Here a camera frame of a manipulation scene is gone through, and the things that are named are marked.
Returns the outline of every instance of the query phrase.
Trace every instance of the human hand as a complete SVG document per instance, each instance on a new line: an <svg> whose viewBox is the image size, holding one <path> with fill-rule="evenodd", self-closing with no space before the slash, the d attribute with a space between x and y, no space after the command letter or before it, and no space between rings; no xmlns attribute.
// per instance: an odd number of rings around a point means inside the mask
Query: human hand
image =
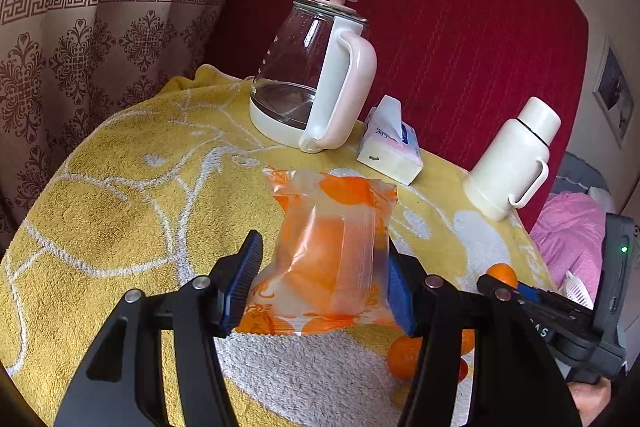
<svg viewBox="0 0 640 427"><path fill-rule="evenodd" d="M596 385L569 382L567 386L580 413L582 427L594 421L611 400L611 382L606 378L600 378Z"/></svg>

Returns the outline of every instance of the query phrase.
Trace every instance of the silver rivet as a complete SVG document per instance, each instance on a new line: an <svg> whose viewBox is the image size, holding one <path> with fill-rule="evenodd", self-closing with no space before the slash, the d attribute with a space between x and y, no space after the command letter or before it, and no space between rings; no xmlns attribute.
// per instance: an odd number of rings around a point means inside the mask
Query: silver rivet
<svg viewBox="0 0 640 427"><path fill-rule="evenodd" d="M206 275L201 275L193 280L193 287L196 288L196 290L204 290L204 288L206 288L210 284L211 279L209 279L209 277L207 277Z"/></svg>
<svg viewBox="0 0 640 427"><path fill-rule="evenodd" d="M124 294L124 299L127 302L135 302L142 297L142 292L138 289L129 290Z"/></svg>
<svg viewBox="0 0 640 427"><path fill-rule="evenodd" d="M498 288L495 291L495 296L498 301L510 301L511 300L511 292L506 288Z"/></svg>
<svg viewBox="0 0 640 427"><path fill-rule="evenodd" d="M428 275L427 279L424 280L424 283L429 287L429 288L442 288L442 285L444 284L444 281L442 280L442 277L438 276L438 275Z"/></svg>

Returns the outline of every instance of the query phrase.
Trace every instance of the snack package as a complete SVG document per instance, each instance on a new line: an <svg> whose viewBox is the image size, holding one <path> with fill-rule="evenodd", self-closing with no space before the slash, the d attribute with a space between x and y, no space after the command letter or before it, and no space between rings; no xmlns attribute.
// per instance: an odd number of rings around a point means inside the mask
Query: snack package
<svg viewBox="0 0 640 427"><path fill-rule="evenodd" d="M285 216L236 331L306 335L393 325L386 290L396 186L324 172L263 174Z"/></svg>

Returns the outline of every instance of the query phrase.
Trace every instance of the thermos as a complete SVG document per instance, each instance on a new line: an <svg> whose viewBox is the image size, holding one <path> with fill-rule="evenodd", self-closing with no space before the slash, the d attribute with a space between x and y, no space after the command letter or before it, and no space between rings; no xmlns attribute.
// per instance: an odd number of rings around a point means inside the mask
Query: thermos
<svg viewBox="0 0 640 427"><path fill-rule="evenodd" d="M466 197L486 217L500 221L522 208L546 181L548 146L560 117L532 96L517 118L507 120L462 182Z"/></svg>

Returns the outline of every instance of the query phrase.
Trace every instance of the white slotted object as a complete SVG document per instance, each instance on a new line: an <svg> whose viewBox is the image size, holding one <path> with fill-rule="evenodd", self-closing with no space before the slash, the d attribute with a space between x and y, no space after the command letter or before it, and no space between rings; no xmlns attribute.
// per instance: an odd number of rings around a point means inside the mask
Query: white slotted object
<svg viewBox="0 0 640 427"><path fill-rule="evenodd" d="M565 297L573 302L593 310L593 301L587 291L587 287L577 275L572 274L569 270L566 271L561 291Z"/></svg>

